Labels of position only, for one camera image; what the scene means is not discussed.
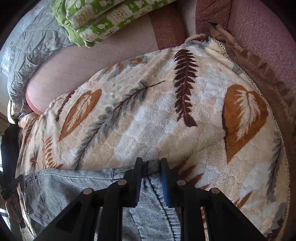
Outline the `blue denim pants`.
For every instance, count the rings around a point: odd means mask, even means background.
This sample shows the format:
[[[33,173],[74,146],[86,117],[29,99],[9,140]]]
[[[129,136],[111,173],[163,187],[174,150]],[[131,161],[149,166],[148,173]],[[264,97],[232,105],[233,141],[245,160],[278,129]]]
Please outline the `blue denim pants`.
[[[36,240],[180,240],[159,160],[102,171],[46,169],[23,177]]]

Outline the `black garment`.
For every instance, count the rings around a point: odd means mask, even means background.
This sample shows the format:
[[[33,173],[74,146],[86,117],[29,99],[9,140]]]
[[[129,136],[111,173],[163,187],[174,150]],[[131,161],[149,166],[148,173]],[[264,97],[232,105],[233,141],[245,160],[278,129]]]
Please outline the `black garment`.
[[[19,158],[18,125],[10,124],[1,136],[1,159],[5,182],[10,183],[15,178],[16,165]]]

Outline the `cream leaf-print fleece blanket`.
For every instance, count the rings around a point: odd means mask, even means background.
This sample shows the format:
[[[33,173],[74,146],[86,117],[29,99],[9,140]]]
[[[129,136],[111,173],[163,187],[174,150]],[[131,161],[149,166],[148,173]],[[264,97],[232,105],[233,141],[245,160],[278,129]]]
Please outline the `cream leaf-print fleece blanket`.
[[[25,116],[16,174],[37,236],[85,188],[107,188],[144,161],[124,240],[180,240],[165,206],[160,159],[195,187],[219,188],[267,240],[290,207],[282,135],[253,80],[214,39],[194,39],[104,68],[45,112]]]

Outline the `pink sofa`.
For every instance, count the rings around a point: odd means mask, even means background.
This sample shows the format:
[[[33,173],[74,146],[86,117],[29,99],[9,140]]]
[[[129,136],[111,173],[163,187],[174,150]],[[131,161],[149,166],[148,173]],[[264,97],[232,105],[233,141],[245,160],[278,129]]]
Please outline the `pink sofa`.
[[[79,87],[100,69],[158,49],[174,47],[207,23],[224,25],[238,44],[259,56],[276,75],[260,88],[292,137],[295,158],[295,1],[176,1],[153,11],[92,48],[59,50],[29,79],[25,99],[42,114],[57,96]]]

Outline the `grey quilted blanket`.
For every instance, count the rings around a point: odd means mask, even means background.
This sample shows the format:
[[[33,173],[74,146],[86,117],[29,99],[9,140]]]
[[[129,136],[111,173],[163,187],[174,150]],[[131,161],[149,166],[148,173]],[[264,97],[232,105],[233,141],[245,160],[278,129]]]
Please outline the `grey quilted blanket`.
[[[39,1],[17,23],[1,49],[1,72],[13,111],[25,103],[25,88],[38,67],[62,49],[73,45],[67,31],[58,24],[51,1]]]

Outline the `green patterned folded blanket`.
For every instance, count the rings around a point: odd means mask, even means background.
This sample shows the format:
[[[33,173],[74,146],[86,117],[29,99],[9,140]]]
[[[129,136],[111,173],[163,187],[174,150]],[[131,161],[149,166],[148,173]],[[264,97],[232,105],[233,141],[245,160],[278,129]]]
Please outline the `green patterned folded blanket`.
[[[135,19],[172,1],[51,1],[51,11],[69,39],[79,47],[102,42]]]

